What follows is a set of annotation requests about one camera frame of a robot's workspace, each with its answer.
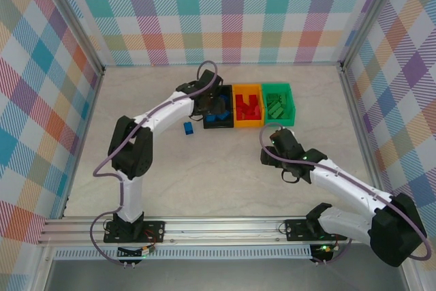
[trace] orange bin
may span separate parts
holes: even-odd
[[[233,117],[235,127],[262,127],[265,123],[265,105],[262,96],[262,85],[232,85],[233,92]],[[243,95],[244,103],[249,104],[249,96],[256,95],[258,99],[260,116],[258,120],[242,120],[236,119],[236,95]]]

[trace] plastic bin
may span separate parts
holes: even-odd
[[[262,85],[233,85],[233,117],[235,127],[262,127],[265,122],[265,106],[262,97]],[[236,95],[242,95],[244,103],[249,104],[249,96],[256,95],[258,99],[261,119],[241,120],[236,119]]]
[[[208,122],[206,117],[203,119],[203,128],[204,129],[218,129],[222,127],[234,127],[233,122],[233,95],[232,95],[232,86],[231,85],[223,85],[219,92],[220,95],[224,95],[228,98],[228,101],[225,103],[225,109],[229,111],[230,115],[226,117],[224,120],[216,118],[213,122]]]
[[[283,112],[280,114],[279,117],[274,118],[272,114],[273,112],[268,111],[268,95],[282,95],[284,94],[286,98],[286,104],[280,107],[283,108]],[[295,103],[294,98],[292,97],[292,90],[289,83],[265,83],[262,84],[262,95],[264,98],[264,105],[265,105],[265,124],[268,123],[280,123],[284,126],[294,126],[295,124]]]

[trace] green bin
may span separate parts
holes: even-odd
[[[289,83],[264,83],[262,95],[265,105],[265,124],[275,122],[284,126],[294,126],[295,103]]]

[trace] gray floor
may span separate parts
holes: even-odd
[[[400,269],[352,245],[330,266],[309,260],[151,260],[136,269],[106,261],[56,261],[46,291],[403,291]]]
[[[177,86],[194,80],[196,70],[196,66],[108,69],[66,216],[98,215],[117,208],[117,181],[92,177],[107,154],[116,120],[150,110]],[[298,141],[368,181],[334,66],[220,65],[219,74],[229,84],[289,82],[296,102],[293,130]],[[280,170],[261,165],[260,129],[204,130],[201,122],[193,122],[194,134],[186,136],[183,121],[188,120],[175,123],[155,142],[153,165],[144,176],[145,215],[306,215],[321,202],[350,210],[332,194],[304,181],[286,184]],[[103,171],[112,168],[107,165]]]

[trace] purple cable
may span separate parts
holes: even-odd
[[[431,246],[429,243],[429,240],[427,240],[427,238],[423,235],[423,233],[421,232],[421,230],[419,229],[419,227],[417,227],[415,225],[415,223],[408,218],[408,216],[406,216],[406,214],[404,214],[402,211],[400,211],[398,208],[396,208],[393,204],[391,204],[390,202],[384,200],[382,197],[378,196],[375,192],[373,192],[371,189],[369,189],[368,187],[365,187],[363,185],[361,185],[360,183],[358,183],[357,181],[355,181],[353,178],[341,173],[338,170],[335,170],[334,168],[319,164],[319,163],[314,163],[314,162],[306,162],[304,160],[291,160],[291,159],[286,159],[286,158],[282,158],[279,157],[273,153],[271,153],[264,144],[263,141],[263,135],[265,132],[265,129],[268,126],[273,126],[273,125],[277,125],[279,126],[281,129],[283,129],[283,125],[279,124],[279,123],[268,123],[266,124],[261,130],[260,130],[260,135],[259,135],[259,141],[260,141],[260,145],[262,146],[262,149],[268,154],[270,155],[272,158],[277,159],[281,162],[285,162],[285,163],[289,163],[289,164],[300,164],[300,165],[310,165],[310,166],[315,166],[315,167],[319,167],[322,168],[324,170],[327,170],[329,172],[334,173],[335,175],[339,175],[340,177],[342,177],[343,179],[347,180],[348,182],[350,182],[351,184],[355,185],[356,187],[359,187],[360,189],[362,189],[363,191],[367,192],[370,196],[374,197],[375,199],[380,200],[381,202],[383,202],[386,206],[388,206],[389,208],[391,208],[395,213],[397,213],[398,215],[401,216],[401,218],[403,218],[410,226],[411,228],[414,229],[414,231],[419,235],[419,237],[421,238],[422,242],[425,245],[425,248],[427,250],[427,254],[423,257],[417,257],[414,255],[410,255],[409,258],[414,259],[414,260],[419,260],[419,261],[425,261],[430,259],[431,257]],[[339,256],[337,256],[335,259],[337,260],[337,258],[342,257],[343,253],[345,252],[345,249],[339,254]]]
[[[188,98],[188,97],[193,97],[196,95],[199,95],[201,93],[203,93],[204,91],[206,91],[207,89],[209,89],[213,83],[215,82],[215,80],[218,77],[218,67],[217,64],[215,64],[215,62],[213,61],[204,61],[203,63],[200,64],[200,66],[198,66],[197,69],[197,76],[199,76],[200,74],[200,70],[202,69],[202,67],[205,64],[212,64],[214,69],[215,69],[215,74],[212,78],[212,80],[202,89],[190,93],[189,95],[181,95],[180,97],[174,98],[172,100],[168,100],[167,102],[164,102],[160,105],[158,105],[156,108],[152,109],[146,116],[145,118],[143,118],[143,120],[141,122],[139,122],[139,124],[137,124],[137,126],[135,126],[135,128],[132,129],[132,131],[129,133],[129,135],[124,139],[124,141],[122,141],[122,143],[118,146],[118,148],[116,148],[109,156],[107,156],[107,158],[102,161],[102,163],[96,167],[96,169],[94,169],[93,172],[93,176],[94,177],[115,177],[116,179],[118,179],[120,181],[120,206],[115,209],[114,211],[106,211],[105,213],[102,213],[100,215],[98,215],[93,222],[91,223],[91,227],[89,228],[89,236],[91,237],[91,242],[94,245],[94,248],[96,248],[96,250],[100,253],[100,255],[102,255],[105,259],[109,260],[110,262],[113,262],[114,264],[120,265],[120,266],[124,266],[124,264],[121,264],[118,260],[112,259],[111,257],[109,257],[108,255],[106,255],[103,250],[100,249],[100,247],[98,246],[98,244],[95,242],[94,240],[94,236],[93,236],[93,228],[95,223],[97,223],[97,221],[102,218],[105,215],[109,215],[109,214],[116,214],[118,213],[124,205],[124,189],[123,189],[123,180],[122,178],[115,173],[99,173],[99,171],[103,168],[103,166],[105,166],[117,153],[120,152],[120,150],[130,141],[131,137],[142,127],[142,125],[147,122],[157,111],[161,110],[162,108],[173,104],[174,102],[177,102],[179,100]]]

